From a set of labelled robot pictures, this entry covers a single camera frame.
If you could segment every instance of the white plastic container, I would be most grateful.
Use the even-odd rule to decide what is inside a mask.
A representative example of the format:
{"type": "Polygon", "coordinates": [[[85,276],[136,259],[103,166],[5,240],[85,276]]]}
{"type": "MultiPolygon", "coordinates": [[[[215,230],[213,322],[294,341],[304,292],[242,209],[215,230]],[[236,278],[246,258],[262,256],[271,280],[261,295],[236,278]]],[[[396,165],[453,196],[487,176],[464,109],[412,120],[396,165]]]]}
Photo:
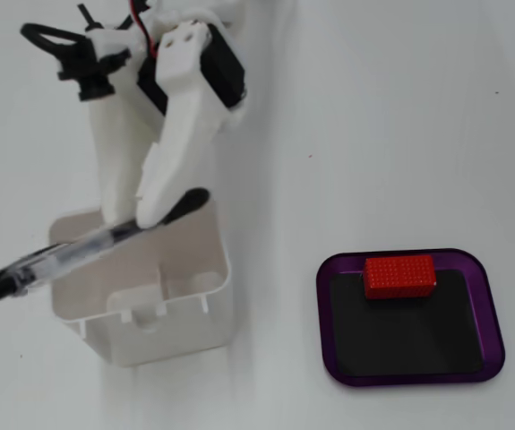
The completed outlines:
{"type": "MultiPolygon", "coordinates": [[[[58,219],[52,243],[102,224],[99,211],[58,219]]],[[[228,342],[229,259],[215,202],[144,233],[52,285],[57,318],[109,363],[135,366],[228,342]]]]}

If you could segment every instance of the black cable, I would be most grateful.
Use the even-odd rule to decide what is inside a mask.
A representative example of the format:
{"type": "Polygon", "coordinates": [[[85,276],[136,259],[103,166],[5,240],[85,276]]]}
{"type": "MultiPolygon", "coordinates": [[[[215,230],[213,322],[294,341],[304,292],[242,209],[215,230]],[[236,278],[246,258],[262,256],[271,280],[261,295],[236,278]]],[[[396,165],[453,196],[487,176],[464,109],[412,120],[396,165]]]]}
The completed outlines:
{"type": "Polygon", "coordinates": [[[70,45],[55,43],[52,40],[45,38],[44,36],[69,40],[74,43],[86,40],[86,37],[82,34],[55,29],[54,27],[48,27],[41,24],[24,24],[21,28],[21,34],[32,45],[39,47],[52,56],[60,56],[66,49],[70,47],[70,45]]]}

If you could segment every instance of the white robotic arm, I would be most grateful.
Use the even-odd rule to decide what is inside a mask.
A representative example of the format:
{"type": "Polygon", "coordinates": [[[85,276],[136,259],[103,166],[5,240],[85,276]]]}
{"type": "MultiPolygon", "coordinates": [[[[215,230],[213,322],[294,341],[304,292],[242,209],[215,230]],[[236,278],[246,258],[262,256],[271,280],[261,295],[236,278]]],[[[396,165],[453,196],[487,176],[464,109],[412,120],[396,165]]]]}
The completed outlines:
{"type": "Polygon", "coordinates": [[[87,51],[95,64],[73,62],[63,46],[48,52],[61,63],[61,79],[77,80],[81,99],[93,100],[106,223],[135,217],[150,228],[185,192],[203,186],[197,170],[205,149],[223,124],[239,117],[246,89],[234,43],[212,10],[156,5],[141,14],[140,24],[157,57],[139,25],[114,30],[95,22],[75,43],[75,57],[87,51]]]}

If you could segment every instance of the red lego brick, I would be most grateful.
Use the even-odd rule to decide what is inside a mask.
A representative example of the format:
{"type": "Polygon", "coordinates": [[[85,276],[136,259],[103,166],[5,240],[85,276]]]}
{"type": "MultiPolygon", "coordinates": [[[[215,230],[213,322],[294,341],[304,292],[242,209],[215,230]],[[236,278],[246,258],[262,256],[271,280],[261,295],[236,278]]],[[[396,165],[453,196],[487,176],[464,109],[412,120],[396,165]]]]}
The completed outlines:
{"type": "Polygon", "coordinates": [[[367,258],[363,278],[368,299],[428,297],[436,287],[431,255],[367,258]]]}

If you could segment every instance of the purple tray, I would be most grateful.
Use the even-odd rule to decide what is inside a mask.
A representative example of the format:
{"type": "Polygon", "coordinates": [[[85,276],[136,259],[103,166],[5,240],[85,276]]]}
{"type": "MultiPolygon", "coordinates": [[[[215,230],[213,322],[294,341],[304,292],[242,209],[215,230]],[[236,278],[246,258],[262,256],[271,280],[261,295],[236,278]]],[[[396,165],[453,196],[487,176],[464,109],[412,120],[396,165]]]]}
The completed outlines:
{"type": "Polygon", "coordinates": [[[334,255],[321,265],[317,273],[317,300],[321,325],[322,358],[325,367],[332,377],[345,385],[365,387],[409,383],[477,383],[494,378],[502,370],[505,351],[488,277],[484,267],[476,257],[464,251],[458,249],[421,249],[415,251],[383,251],[334,255]],[[409,374],[355,377],[341,373],[337,367],[332,311],[330,307],[330,281],[332,277],[339,273],[362,273],[367,258],[419,254],[431,255],[434,261],[434,268],[438,271],[458,270],[464,275],[484,359],[483,368],[473,374],[409,374]]]}

